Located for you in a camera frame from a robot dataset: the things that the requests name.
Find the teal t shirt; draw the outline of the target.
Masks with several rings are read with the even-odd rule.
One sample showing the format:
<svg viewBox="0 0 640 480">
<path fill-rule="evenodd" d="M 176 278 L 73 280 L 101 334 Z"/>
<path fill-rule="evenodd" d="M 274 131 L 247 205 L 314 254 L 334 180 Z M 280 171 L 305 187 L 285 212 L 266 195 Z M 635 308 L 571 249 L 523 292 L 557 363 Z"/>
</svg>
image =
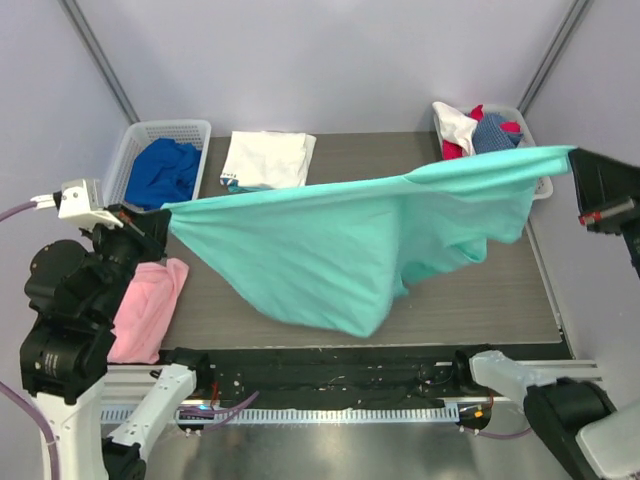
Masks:
<svg viewBox="0 0 640 480">
<path fill-rule="evenodd" d="M 522 236 L 570 147 L 526 147 L 390 177 L 169 203 L 171 233 L 258 312 L 367 338 L 429 278 Z"/>
</svg>

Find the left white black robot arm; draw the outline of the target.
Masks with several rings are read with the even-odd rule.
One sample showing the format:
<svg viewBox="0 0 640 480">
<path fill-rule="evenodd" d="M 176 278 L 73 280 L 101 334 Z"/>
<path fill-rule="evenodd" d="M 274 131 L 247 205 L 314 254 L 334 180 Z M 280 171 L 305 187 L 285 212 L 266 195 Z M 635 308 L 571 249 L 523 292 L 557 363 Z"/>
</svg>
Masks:
<svg viewBox="0 0 640 480">
<path fill-rule="evenodd" d="M 20 347 L 20 372 L 52 479 L 144 478 L 149 454 L 180 404 L 212 389 L 207 355 L 177 348 L 128 421 L 101 435 L 114 319 L 137 266 L 164 258 L 170 218 L 167 210 L 100 208 L 80 228 L 91 251 L 60 240 L 31 262 L 24 291 L 36 320 Z"/>
</svg>

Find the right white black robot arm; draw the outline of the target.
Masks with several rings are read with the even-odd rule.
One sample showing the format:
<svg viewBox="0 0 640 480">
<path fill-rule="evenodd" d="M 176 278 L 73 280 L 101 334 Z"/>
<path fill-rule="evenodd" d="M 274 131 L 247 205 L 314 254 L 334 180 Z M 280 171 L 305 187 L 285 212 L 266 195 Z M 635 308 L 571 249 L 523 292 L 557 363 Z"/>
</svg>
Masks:
<svg viewBox="0 0 640 480">
<path fill-rule="evenodd" d="M 568 154 L 580 223 L 623 237 L 639 265 L 639 169 L 582 148 Z M 590 381 L 522 365 L 488 345 L 459 350 L 451 380 L 465 395 L 481 388 L 522 407 L 529 426 L 573 479 L 630 479 L 639 473 L 639 405 L 617 409 Z"/>
</svg>

